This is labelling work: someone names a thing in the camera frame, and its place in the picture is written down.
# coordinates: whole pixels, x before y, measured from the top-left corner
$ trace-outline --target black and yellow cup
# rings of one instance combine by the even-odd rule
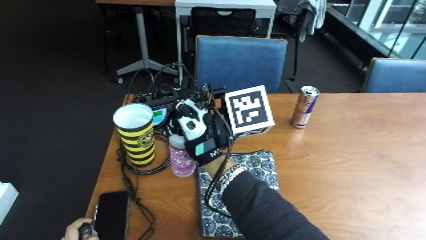
[[[120,107],[114,115],[128,160],[138,167],[147,167],[155,160],[152,118],[151,107],[142,103],[132,103]]]

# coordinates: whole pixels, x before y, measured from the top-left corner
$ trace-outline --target blue chair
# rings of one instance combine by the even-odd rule
[[[363,92],[426,92],[426,61],[373,58]]]
[[[196,79],[233,92],[265,85],[279,93],[288,42],[279,39],[197,36]]]

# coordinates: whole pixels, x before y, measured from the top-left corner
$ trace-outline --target black sleeve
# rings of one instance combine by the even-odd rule
[[[223,202],[247,239],[328,239],[280,193],[248,171],[228,185]]]

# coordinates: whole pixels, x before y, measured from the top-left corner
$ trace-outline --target qr code sign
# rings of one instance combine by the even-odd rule
[[[236,139],[263,134],[276,125],[265,86],[229,92],[225,101]]]
[[[236,128],[268,121],[261,91],[233,96],[229,101]]]

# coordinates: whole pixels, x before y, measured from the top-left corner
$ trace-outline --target bracelet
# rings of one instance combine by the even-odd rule
[[[225,174],[221,176],[220,182],[220,193],[224,194],[224,191],[235,178],[243,173],[247,169],[241,164],[232,166]]]

